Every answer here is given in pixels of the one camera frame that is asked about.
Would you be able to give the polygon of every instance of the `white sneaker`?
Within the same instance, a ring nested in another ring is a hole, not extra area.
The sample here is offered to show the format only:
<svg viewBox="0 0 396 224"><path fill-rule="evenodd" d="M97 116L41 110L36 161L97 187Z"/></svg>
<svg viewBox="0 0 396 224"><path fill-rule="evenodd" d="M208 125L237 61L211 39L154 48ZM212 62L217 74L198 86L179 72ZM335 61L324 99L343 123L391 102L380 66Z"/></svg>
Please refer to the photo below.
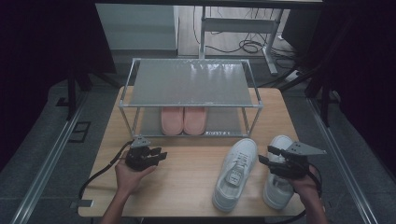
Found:
<svg viewBox="0 0 396 224"><path fill-rule="evenodd" d="M256 159L257 145L253 140L245 138L233 145L224 159L212 197L219 210L231 212L235 208Z"/></svg>
<svg viewBox="0 0 396 224"><path fill-rule="evenodd" d="M272 140L270 146L286 150L291 144L293 144L293 141L289 137L286 135L278 135ZM267 156L270 161L285 161L285 158L283 158L281 155L277 156L271 152L268 152ZM262 195L266 204L275 209L283 209L286 207L286 205L288 205L293 194L294 189L289 181L280 178L277 175L268 173Z"/></svg>

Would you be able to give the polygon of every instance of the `gray carpet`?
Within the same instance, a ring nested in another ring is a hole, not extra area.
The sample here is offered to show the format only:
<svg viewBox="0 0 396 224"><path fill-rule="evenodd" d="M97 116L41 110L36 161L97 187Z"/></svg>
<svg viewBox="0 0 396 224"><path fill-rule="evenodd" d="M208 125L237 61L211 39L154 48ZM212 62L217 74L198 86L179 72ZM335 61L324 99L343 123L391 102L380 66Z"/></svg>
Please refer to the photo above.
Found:
<svg viewBox="0 0 396 224"><path fill-rule="evenodd" d="M119 75L113 77L122 82L129 72L129 64L117 64ZM261 60L252 60L256 81L266 83L275 78L267 76L268 69ZM83 143L67 143L62 156L45 187L29 223L97 223L99 218L80 217L76 208L70 208L78 200L80 186L89 178L91 168L101 144L103 134L115 103L118 91L96 77L88 93L78 121L91 123ZM329 150L305 97L306 82L284 92L284 99L300 141L313 147ZM67 108L56 106L60 97L66 97L65 83L55 85L49 92L49 100L35 127L26 136L21 147L0 174L0 220L9 223L21 200L29 189L43 160L54 145L65 125ZM350 126L338 105L330 106L329 122L337 144L343 151L349 168L362 188L374 210L377 223L396 221L396 186L371 149ZM79 139L78 134L71 139ZM346 182L340 175L332 153L309 159L323 176L323 202L330 223L363 223L360 211L351 196ZM284 218L269 217L268 222ZM230 219L211 218L146 218L143 223L232 223ZM263 223L263 218L237 218L237 223ZM135 223L133 218L124 218L123 223ZM304 223L304 219L295 223Z"/></svg>

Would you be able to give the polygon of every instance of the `floor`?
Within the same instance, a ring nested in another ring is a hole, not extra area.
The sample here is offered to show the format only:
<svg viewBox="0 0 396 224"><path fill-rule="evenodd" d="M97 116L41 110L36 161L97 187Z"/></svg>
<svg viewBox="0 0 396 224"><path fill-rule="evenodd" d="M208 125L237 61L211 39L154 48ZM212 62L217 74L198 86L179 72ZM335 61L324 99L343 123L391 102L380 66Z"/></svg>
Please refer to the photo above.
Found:
<svg viewBox="0 0 396 224"><path fill-rule="evenodd" d="M185 55L178 57L194 55L196 53L186 47ZM208 57L216 57L215 52L208 54ZM246 58L247 55L221 57ZM268 74L262 55L249 56L249 59L259 85L269 87L271 84L265 83L276 78ZM292 61L281 60L277 68L283 73L291 65ZM111 77L123 83L130 65L117 63L116 66L118 73ZM25 212L24 220L28 220L28 223L98 223L98 217L80 217L75 203L78 202L79 188L91 173L118 90L100 78L91 76L91 79L92 90L78 95L80 110L74 120L81 125L89 122L89 131L85 138L80 133L66 136L68 140L83 139L80 142L62 142L59 139L66 129L74 127L74 123L65 120L67 108L56 105L60 98L67 97L66 83L54 85L49 91L49 100L40 118L0 174L1 223L20 220L16 219L21 218L16 216L19 208L27 210L22 212ZM306 85L307 82L304 82L284 91L283 97L299 140L328 151L327 156L313 156L309 160L319 168L323 176L322 201L330 223L395 223L395 183L349 124L337 103L331 104L329 108L330 127L323 127L318 119L318 100L306 99L304 96ZM45 175L48 179L37 181L36 177L42 174L40 169L51 155L50 172ZM36 200L26 198L26 195L36 196L33 197ZM264 223L282 219L284 218L145 218L143 223ZM122 223L140 221L124 218ZM304 219L294 223L304 223Z"/></svg>

